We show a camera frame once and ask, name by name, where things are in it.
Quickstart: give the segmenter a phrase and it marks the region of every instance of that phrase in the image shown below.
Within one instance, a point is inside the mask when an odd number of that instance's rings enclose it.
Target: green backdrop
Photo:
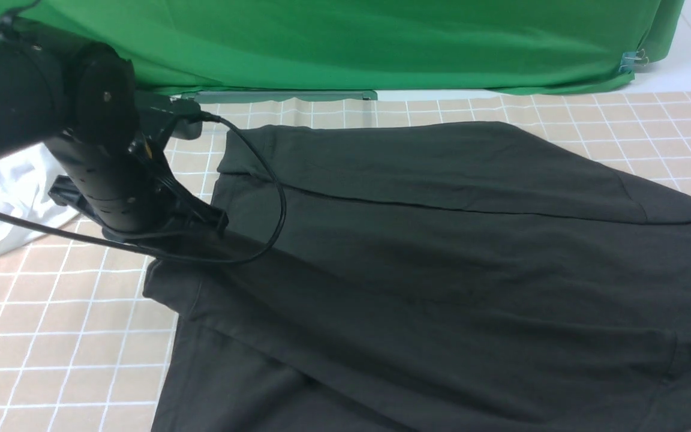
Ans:
[[[30,0],[0,0],[0,11]],[[44,0],[33,19],[106,41],[142,86],[605,91],[623,52],[664,58],[684,0]]]

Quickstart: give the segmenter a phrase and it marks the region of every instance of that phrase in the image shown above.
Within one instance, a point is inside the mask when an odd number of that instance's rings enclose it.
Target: green screen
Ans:
[[[169,93],[571,93],[633,79],[623,52],[665,57],[683,1],[44,0],[25,16],[111,44]]]

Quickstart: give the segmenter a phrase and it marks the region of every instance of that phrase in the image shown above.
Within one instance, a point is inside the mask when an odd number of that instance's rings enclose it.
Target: white cloth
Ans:
[[[54,229],[68,223],[78,212],[56,205],[47,196],[58,175],[65,171],[44,144],[0,159],[0,212]],[[0,255],[42,235],[0,222]]]

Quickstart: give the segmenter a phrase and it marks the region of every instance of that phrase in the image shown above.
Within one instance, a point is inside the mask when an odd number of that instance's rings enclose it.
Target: grid-patterned mat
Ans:
[[[204,109],[241,128],[372,128],[497,120],[615,169],[691,194],[691,93],[499,96],[460,101],[223,104]],[[167,155],[204,200],[225,131],[205,127]],[[79,221],[72,232],[99,235]],[[143,299],[148,258],[42,238],[0,257],[0,431],[148,430],[175,315]]]

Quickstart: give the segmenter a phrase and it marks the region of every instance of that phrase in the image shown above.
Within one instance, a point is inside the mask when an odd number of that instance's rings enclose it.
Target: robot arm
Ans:
[[[283,203],[277,232],[247,259],[226,259],[247,250],[225,243],[227,214],[178,183],[164,156],[170,137],[195,139],[203,121],[228,126],[277,182]],[[50,197],[100,224],[113,242],[102,244],[187,262],[241,263],[270,249],[283,225],[281,184],[235,126],[202,112],[194,101],[136,91],[132,63],[107,44],[5,14],[0,19],[0,157],[38,142],[68,174],[56,179]],[[186,257],[180,252],[184,243],[208,246]]]

